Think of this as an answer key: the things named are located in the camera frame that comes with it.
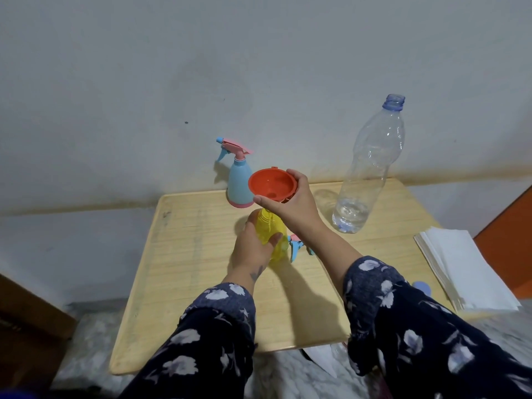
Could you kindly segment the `clear plastic water bottle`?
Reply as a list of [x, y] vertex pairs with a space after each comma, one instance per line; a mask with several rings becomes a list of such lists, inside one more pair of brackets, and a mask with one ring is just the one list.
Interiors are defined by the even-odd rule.
[[332, 214], [332, 222], [340, 232], [355, 234], [362, 229], [386, 183], [389, 168], [402, 152], [404, 103], [403, 95], [389, 94], [381, 110], [356, 137], [353, 160]]

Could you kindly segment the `blue spray bottle pink trigger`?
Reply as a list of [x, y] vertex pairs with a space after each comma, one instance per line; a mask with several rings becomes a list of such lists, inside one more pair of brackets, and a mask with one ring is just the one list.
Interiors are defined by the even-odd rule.
[[228, 174], [228, 202], [236, 208], [252, 206], [254, 194], [249, 189], [249, 179], [253, 171], [246, 160], [246, 156], [253, 153], [252, 150], [239, 142], [223, 137], [217, 137], [216, 142], [221, 146], [221, 152], [216, 162], [220, 162], [226, 155], [234, 155], [234, 161]]

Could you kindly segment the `person's left forearm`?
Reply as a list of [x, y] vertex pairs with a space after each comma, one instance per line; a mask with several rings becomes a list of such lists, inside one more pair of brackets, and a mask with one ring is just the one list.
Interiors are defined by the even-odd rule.
[[232, 279], [207, 288], [118, 399], [244, 399], [255, 332], [249, 288]]

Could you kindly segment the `red plastic funnel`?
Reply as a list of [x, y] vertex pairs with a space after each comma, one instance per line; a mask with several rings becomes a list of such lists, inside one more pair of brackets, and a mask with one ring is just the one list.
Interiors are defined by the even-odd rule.
[[296, 193], [297, 181], [288, 172], [270, 167], [253, 173], [249, 177], [248, 187], [254, 195], [282, 203], [290, 200]]

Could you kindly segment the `orange panel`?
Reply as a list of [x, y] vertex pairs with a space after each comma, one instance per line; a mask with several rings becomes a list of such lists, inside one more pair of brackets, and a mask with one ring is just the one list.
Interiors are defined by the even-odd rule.
[[532, 299], [532, 187], [491, 221], [474, 241], [518, 299]]

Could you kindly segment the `brown wooden furniture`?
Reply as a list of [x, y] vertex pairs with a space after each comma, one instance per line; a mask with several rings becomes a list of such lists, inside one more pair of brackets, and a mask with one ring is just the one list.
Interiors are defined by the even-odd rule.
[[77, 324], [71, 315], [0, 274], [0, 390], [47, 390]]

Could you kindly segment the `pink and blue spray head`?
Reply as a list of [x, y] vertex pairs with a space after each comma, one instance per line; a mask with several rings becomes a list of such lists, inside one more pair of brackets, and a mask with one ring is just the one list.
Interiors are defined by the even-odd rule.
[[291, 253], [290, 253], [291, 263], [293, 263], [296, 260], [298, 252], [302, 248], [305, 248], [309, 255], [315, 255], [314, 251], [310, 247], [308, 247], [306, 244], [304, 244], [304, 242], [296, 234], [289, 235], [288, 242], [291, 248]]

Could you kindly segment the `white paper sheet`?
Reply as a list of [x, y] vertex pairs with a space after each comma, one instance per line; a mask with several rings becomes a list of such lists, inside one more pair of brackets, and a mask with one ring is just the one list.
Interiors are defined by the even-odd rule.
[[306, 347], [302, 354], [333, 378], [338, 378], [340, 369], [351, 369], [345, 342]]

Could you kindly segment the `person's right forearm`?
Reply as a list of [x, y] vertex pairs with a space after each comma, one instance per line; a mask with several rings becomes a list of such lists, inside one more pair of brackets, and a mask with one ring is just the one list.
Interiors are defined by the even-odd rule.
[[323, 223], [299, 231], [339, 290], [357, 375], [380, 369], [395, 399], [532, 399], [532, 368], [392, 266]]

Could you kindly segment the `person's right hand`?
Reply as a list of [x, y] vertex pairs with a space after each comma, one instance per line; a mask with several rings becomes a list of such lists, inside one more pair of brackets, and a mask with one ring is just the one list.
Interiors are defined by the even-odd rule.
[[293, 233], [310, 246], [321, 234], [329, 231], [329, 228], [319, 215], [306, 175], [291, 168], [288, 168], [287, 172], [297, 181], [296, 193], [288, 202], [283, 203], [287, 212], [272, 213], [278, 215]]

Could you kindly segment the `stack of white napkins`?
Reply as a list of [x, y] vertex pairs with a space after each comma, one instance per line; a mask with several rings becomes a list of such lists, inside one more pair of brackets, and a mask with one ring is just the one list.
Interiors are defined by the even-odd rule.
[[478, 317], [514, 313], [521, 308], [468, 231], [430, 227], [413, 239], [457, 314]]

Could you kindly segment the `person's left hand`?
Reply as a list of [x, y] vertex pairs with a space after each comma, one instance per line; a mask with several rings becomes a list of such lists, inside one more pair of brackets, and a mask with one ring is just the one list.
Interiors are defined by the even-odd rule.
[[235, 283], [250, 294], [253, 293], [255, 283], [267, 268], [273, 250], [264, 249], [259, 240], [255, 224], [260, 209], [254, 210], [245, 223], [243, 230], [238, 234], [235, 247], [230, 257], [228, 274], [223, 282]]

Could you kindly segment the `yellow spray bottle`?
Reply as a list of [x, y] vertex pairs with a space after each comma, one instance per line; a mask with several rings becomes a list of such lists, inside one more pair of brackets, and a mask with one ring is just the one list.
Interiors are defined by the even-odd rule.
[[267, 244], [274, 234], [281, 233], [283, 235], [271, 254], [270, 263], [281, 261], [287, 256], [289, 248], [287, 227], [279, 216], [262, 208], [257, 215], [255, 230], [263, 245]]

